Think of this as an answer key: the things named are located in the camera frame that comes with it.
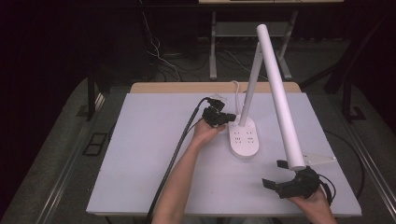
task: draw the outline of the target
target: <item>white desk lamp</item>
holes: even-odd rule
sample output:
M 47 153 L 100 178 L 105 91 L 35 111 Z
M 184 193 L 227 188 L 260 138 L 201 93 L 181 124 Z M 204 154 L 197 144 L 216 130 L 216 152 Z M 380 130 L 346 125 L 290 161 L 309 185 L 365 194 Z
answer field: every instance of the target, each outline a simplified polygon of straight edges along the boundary
M 262 67 L 262 61 L 264 61 L 289 169 L 294 171 L 303 170 L 305 168 L 303 154 L 300 149 L 300 143 L 291 117 L 289 103 L 283 88 L 267 27 L 263 24 L 259 25 L 257 27 L 257 34 L 259 43 L 250 73 L 242 114 L 238 115 L 236 120 L 230 122 L 229 125 L 232 153 L 237 158 L 250 159 L 259 150 L 256 128 L 253 120 L 248 117 L 248 110 L 259 77 L 260 68 Z

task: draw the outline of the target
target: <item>human hand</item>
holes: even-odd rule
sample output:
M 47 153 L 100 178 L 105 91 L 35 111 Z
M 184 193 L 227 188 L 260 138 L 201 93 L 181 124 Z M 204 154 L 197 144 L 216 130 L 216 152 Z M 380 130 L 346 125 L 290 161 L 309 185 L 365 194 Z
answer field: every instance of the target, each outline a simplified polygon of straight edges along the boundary
M 195 125 L 194 135 L 191 142 L 194 144 L 198 144 L 199 147 L 203 147 L 224 129 L 225 125 L 219 125 L 216 128 L 212 128 L 209 124 L 206 123 L 204 119 L 201 119 Z
M 314 224 L 337 223 L 321 187 L 307 199 L 303 197 L 292 197 L 288 198 L 288 200 L 297 204 L 305 213 L 306 217 Z

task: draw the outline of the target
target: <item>human arm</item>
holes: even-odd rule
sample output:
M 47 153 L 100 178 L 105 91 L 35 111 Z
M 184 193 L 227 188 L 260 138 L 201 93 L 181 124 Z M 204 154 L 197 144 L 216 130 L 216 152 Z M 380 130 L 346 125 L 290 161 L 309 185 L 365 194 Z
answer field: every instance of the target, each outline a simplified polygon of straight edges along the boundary
M 223 125 L 211 128 L 203 119 L 195 125 L 189 146 L 165 183 L 152 223 L 181 222 L 190 195 L 192 175 L 199 152 L 224 129 Z
M 307 199 L 292 197 L 288 198 L 288 200 L 297 204 L 313 224 L 337 223 L 321 188 L 318 188 L 317 191 Z

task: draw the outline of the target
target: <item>gray carpet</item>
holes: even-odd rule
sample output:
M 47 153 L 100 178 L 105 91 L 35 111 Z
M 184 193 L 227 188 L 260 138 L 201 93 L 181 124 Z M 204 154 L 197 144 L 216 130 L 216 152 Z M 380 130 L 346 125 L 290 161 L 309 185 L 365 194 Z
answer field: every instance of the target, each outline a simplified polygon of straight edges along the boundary
M 255 45 L 242 40 L 221 40 L 218 43 L 218 81 L 247 81 L 248 71 L 241 68 L 234 58 L 237 58 L 246 67 L 252 62 Z M 274 39 L 274 45 L 280 41 Z M 178 72 L 185 81 L 209 81 L 208 74 L 208 46 L 201 43 L 197 57 L 179 57 L 169 59 L 176 63 Z M 292 41 L 286 53 L 286 60 L 290 67 L 295 82 L 302 82 L 318 72 L 333 65 L 342 56 L 348 43 L 346 41 Z M 173 67 L 159 66 L 157 76 L 153 81 L 177 81 Z M 320 124 L 332 146 L 334 154 L 346 175 L 350 186 L 357 193 L 361 186 L 360 163 L 352 150 L 353 144 L 347 126 L 339 116 L 340 97 L 326 95 L 323 84 L 326 78 L 304 89 L 308 93 Z M 64 111 L 54 125 L 46 143 L 42 147 L 29 174 L 26 176 L 11 206 L 8 208 L 2 224 L 10 223 L 107 223 L 104 217 L 90 215 L 85 212 L 90 199 L 92 188 L 99 172 L 102 159 L 106 154 L 108 136 L 116 123 L 125 94 L 130 87 L 114 87 L 105 95 L 105 101 L 95 114 L 92 121 L 85 121 L 84 117 L 77 117 L 81 107 L 87 104 L 86 81 L 82 82 L 69 101 L 64 106 Z M 384 121 L 370 106 L 363 94 L 354 89 L 354 106 L 358 106 L 367 120 L 353 123 L 362 142 L 369 150 L 373 160 L 388 181 L 396 189 L 396 138 Z M 105 147 L 98 157 L 81 155 L 93 133 L 107 133 Z M 46 202 L 57 189 L 53 206 Z M 366 175 L 364 189 L 359 198 L 363 216 L 339 218 L 339 223 L 394 223 L 387 207 L 384 205 L 370 176 Z M 111 217 L 111 222 L 138 223 L 134 217 Z M 283 223 L 308 223 L 304 217 L 281 218 Z

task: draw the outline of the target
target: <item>power strip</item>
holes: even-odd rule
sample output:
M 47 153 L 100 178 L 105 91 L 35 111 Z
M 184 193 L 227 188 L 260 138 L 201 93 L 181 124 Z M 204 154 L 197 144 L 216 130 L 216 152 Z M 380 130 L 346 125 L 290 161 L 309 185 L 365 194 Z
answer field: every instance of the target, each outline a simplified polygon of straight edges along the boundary
M 238 159 L 251 159 L 259 151 L 260 146 L 256 125 L 247 117 L 245 127 L 241 127 L 238 125 L 240 119 L 241 115 L 237 115 L 235 121 L 228 123 L 231 152 Z

